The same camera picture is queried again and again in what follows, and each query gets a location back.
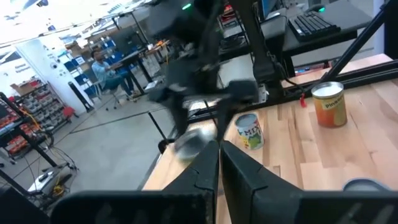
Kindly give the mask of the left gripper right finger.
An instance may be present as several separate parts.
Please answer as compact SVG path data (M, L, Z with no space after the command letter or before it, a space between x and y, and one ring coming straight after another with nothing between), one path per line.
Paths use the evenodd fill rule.
M395 191L302 190L229 141L220 164L233 223L397 223Z

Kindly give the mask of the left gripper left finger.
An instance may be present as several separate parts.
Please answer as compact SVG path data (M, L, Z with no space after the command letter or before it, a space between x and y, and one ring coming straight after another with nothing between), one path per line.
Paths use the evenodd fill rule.
M69 195L54 208L53 224L214 223L219 145L210 141L162 190L90 190Z

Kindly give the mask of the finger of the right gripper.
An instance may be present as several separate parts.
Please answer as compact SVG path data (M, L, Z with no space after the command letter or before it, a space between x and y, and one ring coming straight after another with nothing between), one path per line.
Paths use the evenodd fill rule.
M237 112L237 105L233 100L220 100L216 106L217 134L216 140L220 142Z
M188 110L183 107L183 98L181 96L171 96L169 110L174 119L177 136L180 137L188 127Z

